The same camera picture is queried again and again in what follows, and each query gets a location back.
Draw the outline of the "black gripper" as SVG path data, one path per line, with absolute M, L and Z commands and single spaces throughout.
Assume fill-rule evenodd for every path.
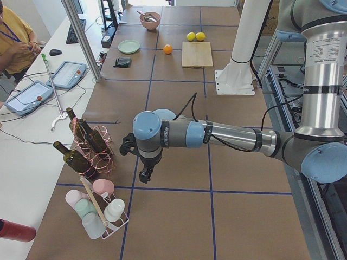
M 122 156 L 126 156 L 128 153 L 131 153 L 140 158 L 141 162 L 143 163 L 143 169 L 139 173 L 140 182 L 151 181 L 151 175 L 154 167 L 162 158 L 161 148 L 156 149 L 154 152 L 144 152 L 140 150 L 133 133 L 129 133 L 123 138 L 119 152 Z

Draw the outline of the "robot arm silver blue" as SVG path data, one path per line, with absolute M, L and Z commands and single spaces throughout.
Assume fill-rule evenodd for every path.
M 276 158 L 319 183 L 346 176 L 346 146 L 339 129 L 346 51 L 346 1 L 280 1 L 276 35 L 305 41 L 305 78 L 300 126 L 294 132 L 263 132 L 188 118 L 168 109 L 144 111 L 133 119 L 120 154 L 140 157 L 139 179 L 147 183 L 169 147 L 226 145 Z

